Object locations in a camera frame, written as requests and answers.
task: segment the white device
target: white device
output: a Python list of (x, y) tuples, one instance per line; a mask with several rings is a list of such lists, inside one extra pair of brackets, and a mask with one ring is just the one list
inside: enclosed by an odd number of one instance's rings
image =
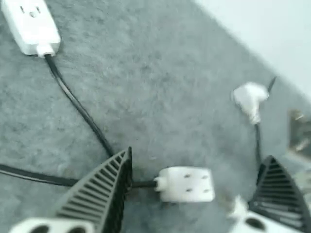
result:
[(267, 217), (248, 211), (241, 217), (230, 233), (302, 233)]
[(44, 0), (2, 0), (1, 9), (24, 54), (55, 55), (61, 39)]
[(95, 233), (95, 228), (83, 220), (32, 217), (14, 225), (10, 233)]
[(161, 170), (155, 181), (155, 190), (165, 202), (201, 202), (215, 198), (212, 175), (206, 168), (169, 167)]
[(235, 89), (232, 97), (252, 124), (260, 122), (259, 105), (269, 98), (269, 92), (265, 86), (249, 82)]

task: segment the cord plug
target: cord plug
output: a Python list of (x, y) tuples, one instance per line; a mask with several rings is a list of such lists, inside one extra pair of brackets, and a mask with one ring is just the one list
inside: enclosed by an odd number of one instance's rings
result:
[(44, 0), (2, 0), (13, 37), (26, 55), (55, 55), (60, 36)]
[(268, 89), (264, 85), (246, 83), (235, 89), (232, 97), (252, 124), (255, 125), (260, 122), (259, 105), (269, 98)]

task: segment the black triangular object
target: black triangular object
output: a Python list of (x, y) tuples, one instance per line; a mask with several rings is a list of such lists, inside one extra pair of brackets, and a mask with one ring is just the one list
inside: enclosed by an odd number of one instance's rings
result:
[(269, 156), (259, 169), (257, 189), (249, 210), (305, 233), (311, 217), (302, 193), (278, 161)]
[(132, 151), (121, 151), (92, 170), (59, 201), (52, 217), (87, 220), (96, 233), (118, 233), (132, 184)]

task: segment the power cord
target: power cord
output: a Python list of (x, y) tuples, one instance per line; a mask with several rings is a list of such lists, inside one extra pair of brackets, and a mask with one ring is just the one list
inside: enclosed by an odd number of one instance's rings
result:
[(109, 144), (108, 140), (102, 133), (102, 131), (98, 128), (96, 123), (94, 122), (93, 118), (89, 115), (87, 110), (82, 106), (82, 104), (77, 100), (77, 98), (74, 96), (72, 91), (67, 86), (66, 82), (63, 79), (62, 74), (57, 69), (55, 62), (50, 54), (46, 54), (45, 60), (55, 78), (58, 85), (62, 89), (62, 91), (65, 93), (65, 95), (68, 97), (68, 99), (71, 101), (72, 105), (78, 110), (78, 112), (81, 114), (83, 119), (86, 121), (86, 123), (90, 126), (90, 128), (93, 130), (95, 135), (97, 136), (99, 142), (102, 144), (102, 146), (105, 148), (107, 154), (109, 157), (113, 156), (115, 153)]
[(276, 77), (274, 77), (270, 81), (267, 87), (257, 83), (249, 82), (238, 87), (232, 93), (232, 98), (235, 101), (235, 103), (248, 116), (250, 123), (255, 126), (256, 131), (255, 157), (258, 169), (260, 168), (262, 163), (261, 135), (260, 135), (261, 119), (259, 114), (259, 105), (261, 102), (269, 98), (272, 87), (275, 82)]
[[(55, 62), (50, 54), (44, 55), (46, 62), (61, 89), (66, 94), (68, 99), (71, 101), (73, 106), (78, 110), (78, 112), (81, 114), (83, 119), (86, 121), (86, 123), (90, 126), (90, 128), (94, 131), (95, 135), (97, 136), (99, 142), (101, 145), (105, 148), (107, 154), (109, 157), (113, 156), (115, 153), (109, 144), (108, 140), (104, 136), (103, 132), (99, 129), (99, 127), (94, 122), (93, 118), (90, 116), (90, 114), (87, 112), (87, 110), (83, 107), (83, 105), (77, 100), (77, 98), (74, 96), (74, 94), (71, 92), (69, 87), (67, 86), (66, 82), (63, 79), (62, 74), (57, 69)], [(65, 187), (71, 187), (74, 186), (79, 180), (77, 179), (71, 179), (71, 178), (64, 178), (64, 177), (57, 177), (57, 176), (51, 176), (44, 173), (37, 173), (37, 172), (31, 172), (26, 171), (23, 169), (7, 166), (4, 164), (0, 164), (0, 173), (18, 177), (24, 180), (39, 182), (39, 183), (48, 183), (48, 184), (54, 184), (59, 186), (65, 186)], [(148, 187), (156, 187), (155, 181), (142, 181), (142, 182), (133, 182), (132, 188), (148, 188)]]
[[(276, 77), (274, 77), (268, 87), (267, 91), (270, 95), (272, 87), (274, 83), (276, 82)], [(256, 162), (257, 162), (257, 167), (260, 168), (262, 164), (262, 154), (261, 154), (261, 133), (260, 133), (260, 122), (255, 124), (255, 131), (256, 131), (256, 150), (255, 150), (255, 156), (256, 156)]]

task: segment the white wall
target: white wall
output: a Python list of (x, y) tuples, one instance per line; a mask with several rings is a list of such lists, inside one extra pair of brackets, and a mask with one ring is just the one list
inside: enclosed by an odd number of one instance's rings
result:
[(311, 0), (195, 0), (311, 100)]

